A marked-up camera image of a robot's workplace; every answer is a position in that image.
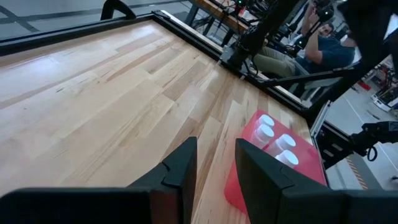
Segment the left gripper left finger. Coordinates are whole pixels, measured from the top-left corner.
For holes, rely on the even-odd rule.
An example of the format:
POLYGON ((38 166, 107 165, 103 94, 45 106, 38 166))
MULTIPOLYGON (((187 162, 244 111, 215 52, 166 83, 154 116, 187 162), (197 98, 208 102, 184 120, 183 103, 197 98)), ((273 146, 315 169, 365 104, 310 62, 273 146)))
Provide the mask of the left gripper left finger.
POLYGON ((0 224, 190 224, 197 138, 127 187, 23 188, 0 197, 0 224))

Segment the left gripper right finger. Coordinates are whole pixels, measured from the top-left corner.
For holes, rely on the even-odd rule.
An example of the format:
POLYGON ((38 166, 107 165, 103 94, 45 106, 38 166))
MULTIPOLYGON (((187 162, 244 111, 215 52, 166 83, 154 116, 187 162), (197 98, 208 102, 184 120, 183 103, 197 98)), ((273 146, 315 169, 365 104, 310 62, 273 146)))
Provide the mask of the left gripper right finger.
POLYGON ((240 138, 235 158, 251 224, 398 224, 398 190, 333 190, 240 138))

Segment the white pill bottle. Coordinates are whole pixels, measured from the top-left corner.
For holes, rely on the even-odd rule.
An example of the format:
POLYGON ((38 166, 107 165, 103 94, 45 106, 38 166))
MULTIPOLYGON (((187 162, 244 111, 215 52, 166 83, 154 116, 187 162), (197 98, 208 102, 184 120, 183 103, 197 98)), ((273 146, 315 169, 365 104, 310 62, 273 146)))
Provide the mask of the white pill bottle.
POLYGON ((266 114, 262 114, 255 122, 254 128, 257 129, 258 127, 260 127, 261 125, 266 125, 268 127, 270 127, 271 129, 274 128, 275 122, 274 120, 266 115, 266 114))
POLYGON ((286 150, 291 151, 295 146, 295 140, 288 134, 283 134, 267 147, 266 152, 275 157, 286 150))
POLYGON ((296 155, 289 150, 282 151, 280 154, 276 155, 275 158, 290 168, 294 168, 299 164, 299 160, 296 155))
POLYGON ((266 124, 261 124, 252 132, 250 143, 259 149, 263 149, 273 137, 272 128, 266 124))

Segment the red translucent plastic basket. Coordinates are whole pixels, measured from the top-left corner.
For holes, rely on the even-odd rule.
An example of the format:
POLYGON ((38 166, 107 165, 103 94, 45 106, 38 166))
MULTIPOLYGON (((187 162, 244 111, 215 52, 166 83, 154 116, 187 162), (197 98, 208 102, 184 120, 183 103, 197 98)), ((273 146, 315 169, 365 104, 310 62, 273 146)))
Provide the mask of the red translucent plastic basket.
MULTIPOLYGON (((274 137, 262 150, 266 152, 267 147, 277 138, 279 138, 283 134, 288 134, 296 142, 296 146, 291 150, 291 152, 293 152, 298 158, 298 165, 294 167, 294 170, 317 181, 320 184, 326 185, 326 177, 323 171, 323 164, 322 160, 320 159, 318 149, 316 149, 306 139, 296 134, 293 129, 286 127, 265 111, 257 110, 252 115, 251 119, 248 121, 243 129, 241 137, 250 142, 252 132, 255 130, 255 122, 262 114, 270 116, 275 122, 274 128, 272 129, 274 132, 274 137)), ((229 170, 229 175, 224 187, 224 196, 227 202, 229 202, 232 206, 236 207, 244 214, 247 214, 243 195, 239 185, 235 162, 232 163, 229 170)))

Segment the grey office chair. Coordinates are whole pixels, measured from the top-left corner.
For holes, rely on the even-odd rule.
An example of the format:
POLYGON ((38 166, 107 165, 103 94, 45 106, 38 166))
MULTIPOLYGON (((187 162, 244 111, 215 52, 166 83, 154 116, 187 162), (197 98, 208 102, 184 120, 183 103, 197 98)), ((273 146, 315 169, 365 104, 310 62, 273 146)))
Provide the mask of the grey office chair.
POLYGON ((321 96, 331 86, 339 82, 343 77, 344 75, 342 74, 333 78, 314 80, 306 83, 294 83, 289 88, 289 92, 299 97, 302 101, 313 103, 317 97, 321 96))

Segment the person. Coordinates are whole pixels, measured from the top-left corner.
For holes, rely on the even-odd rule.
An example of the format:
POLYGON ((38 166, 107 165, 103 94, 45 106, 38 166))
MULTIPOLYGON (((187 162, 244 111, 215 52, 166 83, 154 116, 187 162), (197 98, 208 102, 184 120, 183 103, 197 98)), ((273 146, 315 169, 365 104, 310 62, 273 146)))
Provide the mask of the person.
POLYGON ((299 76, 302 69, 318 73, 347 67, 354 61, 357 44, 352 34, 342 42, 332 37, 333 30, 330 23, 320 26, 308 39, 303 57, 292 58, 264 47, 254 56, 254 64, 262 73, 274 73, 282 78, 299 76))

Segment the wooden top workbench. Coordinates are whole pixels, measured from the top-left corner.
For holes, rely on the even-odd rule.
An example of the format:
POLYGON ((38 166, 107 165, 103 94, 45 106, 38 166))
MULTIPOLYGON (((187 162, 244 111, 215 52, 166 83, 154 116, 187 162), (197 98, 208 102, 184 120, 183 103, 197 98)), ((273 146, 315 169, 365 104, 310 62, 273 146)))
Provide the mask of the wooden top workbench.
POLYGON ((260 17, 252 14, 252 0, 187 0, 192 4, 185 23, 208 36, 213 26, 215 30, 211 40, 222 47, 236 40, 249 26, 259 22, 260 17))

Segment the silver metal bracket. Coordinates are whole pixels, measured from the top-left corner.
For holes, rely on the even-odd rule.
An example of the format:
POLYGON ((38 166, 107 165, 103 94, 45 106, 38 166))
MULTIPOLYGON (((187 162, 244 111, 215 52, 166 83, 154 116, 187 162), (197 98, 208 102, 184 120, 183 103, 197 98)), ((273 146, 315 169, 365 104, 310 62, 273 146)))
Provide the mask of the silver metal bracket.
POLYGON ((316 137, 319 134, 321 127, 327 117, 328 111, 330 109, 332 102, 328 100, 323 107, 321 108, 320 112, 318 113, 316 119, 314 120, 314 123, 312 124, 312 127, 310 129, 310 137, 313 141, 313 145, 316 145, 316 137))

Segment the black aluminium rig frame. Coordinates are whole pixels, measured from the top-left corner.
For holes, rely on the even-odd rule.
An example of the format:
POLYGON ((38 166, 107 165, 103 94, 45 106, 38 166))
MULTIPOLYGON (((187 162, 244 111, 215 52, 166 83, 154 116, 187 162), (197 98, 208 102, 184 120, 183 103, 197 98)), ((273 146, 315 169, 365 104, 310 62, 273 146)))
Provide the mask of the black aluminium rig frame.
MULTIPOLYGON (((69 27, 61 30, 52 30, 48 32, 39 32, 37 34, 23 35, 0 40, 0 56, 36 49, 46 45, 77 39, 91 34, 105 32, 107 30, 149 20, 157 22, 192 46, 207 54, 207 56, 221 63, 220 57, 226 49, 221 50, 218 47, 212 46, 204 38, 196 34, 191 27, 187 26, 182 21, 174 17, 167 15, 165 11, 153 11, 148 14, 140 15, 135 19, 127 19, 125 17, 107 19, 82 26, 69 27)), ((370 71, 373 66, 377 65, 382 59, 387 57, 391 51, 389 44, 393 40, 398 40, 398 28, 396 28, 384 39, 384 42, 380 46, 380 54, 373 55, 369 59, 368 63, 359 61, 357 64, 347 68, 339 68, 331 72, 316 73, 314 75, 302 75, 295 78, 266 79, 261 78, 252 70, 249 70, 247 73, 242 73, 236 70, 228 69, 222 63, 221 65, 233 74, 237 75, 239 78, 248 81, 250 84, 254 85, 264 93, 269 94, 275 100, 287 106, 289 109, 294 110, 307 121, 313 121, 314 123, 314 120, 316 119, 323 105, 328 100, 331 102, 335 101, 338 97, 337 94, 343 91, 344 86, 348 85, 349 79, 359 80, 363 72, 370 71), (330 88, 315 104, 309 108, 300 106, 298 103, 293 101, 292 97, 282 93, 280 90, 277 90, 277 86, 333 78, 342 74, 344 77, 338 83, 334 84, 332 88, 330 88)), ((330 154, 326 154, 324 152, 321 153, 325 168, 335 165, 337 162, 354 152, 360 156, 368 157, 370 151, 374 149, 377 143, 398 142, 398 121, 366 123, 362 126, 360 133, 352 134, 350 136, 327 122, 323 123, 321 129, 325 129, 331 134, 330 138, 327 139, 325 144, 321 146, 322 150, 327 149, 331 152, 330 154)))

